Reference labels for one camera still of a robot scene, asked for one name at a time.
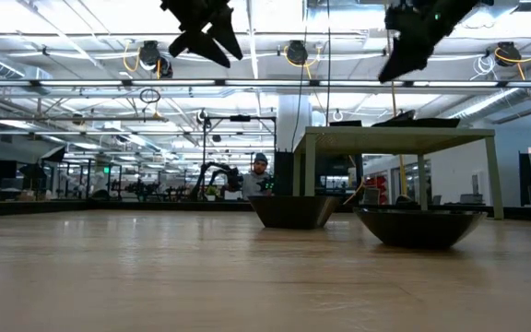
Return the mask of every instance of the table leg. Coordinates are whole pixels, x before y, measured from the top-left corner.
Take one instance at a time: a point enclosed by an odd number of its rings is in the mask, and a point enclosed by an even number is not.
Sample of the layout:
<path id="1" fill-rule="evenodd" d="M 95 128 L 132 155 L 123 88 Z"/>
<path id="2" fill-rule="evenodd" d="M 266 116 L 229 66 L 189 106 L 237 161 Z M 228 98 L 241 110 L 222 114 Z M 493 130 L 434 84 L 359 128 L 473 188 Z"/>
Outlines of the table leg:
<path id="1" fill-rule="evenodd" d="M 499 179 L 499 165 L 497 163 L 497 151 L 495 149 L 495 137 L 485 138 L 487 148 L 487 163 L 489 164 L 490 199 L 493 203 L 493 211 L 496 220 L 503 220 L 502 187 Z"/>
<path id="2" fill-rule="evenodd" d="M 304 195 L 314 196 L 314 159 L 316 136 L 306 135 L 306 161 L 304 166 Z"/>
<path id="3" fill-rule="evenodd" d="M 428 176 L 425 172 L 425 159 L 423 155 L 417 156 L 417 167 L 419 173 L 419 203 L 421 210 L 428 210 Z"/>
<path id="4" fill-rule="evenodd" d="M 294 173 L 292 175 L 294 182 L 292 183 L 292 195 L 301 195 L 301 152 L 294 152 Z"/>

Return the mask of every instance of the white pillar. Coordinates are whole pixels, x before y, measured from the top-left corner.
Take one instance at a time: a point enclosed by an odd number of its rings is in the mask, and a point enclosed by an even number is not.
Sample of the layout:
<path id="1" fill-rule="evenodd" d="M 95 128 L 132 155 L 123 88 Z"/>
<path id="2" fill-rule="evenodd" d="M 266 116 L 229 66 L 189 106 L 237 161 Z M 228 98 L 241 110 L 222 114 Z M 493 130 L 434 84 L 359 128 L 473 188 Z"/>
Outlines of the white pillar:
<path id="1" fill-rule="evenodd" d="M 313 107 L 309 102 L 309 95 L 281 95 L 278 97 L 277 107 L 277 150 L 292 152 L 292 136 L 296 146 L 304 134 L 304 128 L 311 125 Z"/>

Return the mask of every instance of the desk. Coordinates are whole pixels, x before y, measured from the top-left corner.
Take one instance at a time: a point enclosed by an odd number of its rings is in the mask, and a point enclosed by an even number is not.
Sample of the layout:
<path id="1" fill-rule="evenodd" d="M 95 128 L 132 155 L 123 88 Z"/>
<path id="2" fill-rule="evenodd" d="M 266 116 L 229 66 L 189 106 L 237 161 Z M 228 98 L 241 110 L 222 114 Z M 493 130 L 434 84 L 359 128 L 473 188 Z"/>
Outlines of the desk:
<path id="1" fill-rule="evenodd" d="M 316 153 L 326 155 L 402 154 L 417 155 L 419 164 L 419 200 L 427 210 L 427 174 L 424 156 L 485 140 L 491 199 L 495 219 L 503 219 L 502 190 L 495 151 L 495 131 L 491 129 L 453 128 L 372 128 L 372 127 L 307 127 L 294 147 L 293 194 L 300 195 L 301 155 L 306 158 L 304 194 L 314 196 L 314 159 Z"/>

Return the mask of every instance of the dark bowl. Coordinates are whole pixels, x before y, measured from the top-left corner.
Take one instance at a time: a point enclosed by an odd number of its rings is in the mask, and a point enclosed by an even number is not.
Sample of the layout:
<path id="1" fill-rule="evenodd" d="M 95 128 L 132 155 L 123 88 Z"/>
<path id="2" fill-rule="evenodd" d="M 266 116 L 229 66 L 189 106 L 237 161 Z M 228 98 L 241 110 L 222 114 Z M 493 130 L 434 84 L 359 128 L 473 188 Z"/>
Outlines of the dark bowl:
<path id="1" fill-rule="evenodd" d="M 313 230 L 324 227 L 339 205 L 335 197 L 252 196 L 257 216 L 267 228 Z"/>
<path id="2" fill-rule="evenodd" d="M 472 232 L 487 214 L 470 211 L 378 210 L 354 208 L 358 218 L 384 244 L 447 249 Z"/>

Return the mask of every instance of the man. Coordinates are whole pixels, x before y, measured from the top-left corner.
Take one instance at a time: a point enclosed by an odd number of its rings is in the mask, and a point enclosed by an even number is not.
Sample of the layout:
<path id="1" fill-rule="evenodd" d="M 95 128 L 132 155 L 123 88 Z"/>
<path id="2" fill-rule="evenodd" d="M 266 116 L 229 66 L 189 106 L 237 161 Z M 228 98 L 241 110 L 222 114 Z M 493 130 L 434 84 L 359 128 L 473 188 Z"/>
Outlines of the man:
<path id="1" fill-rule="evenodd" d="M 263 153 L 257 153 L 254 159 L 254 169 L 249 174 L 243 175 L 243 199 L 248 200 L 250 196 L 269 196 L 269 190 L 263 190 L 260 185 L 269 180 L 269 174 L 266 173 L 267 158 Z"/>

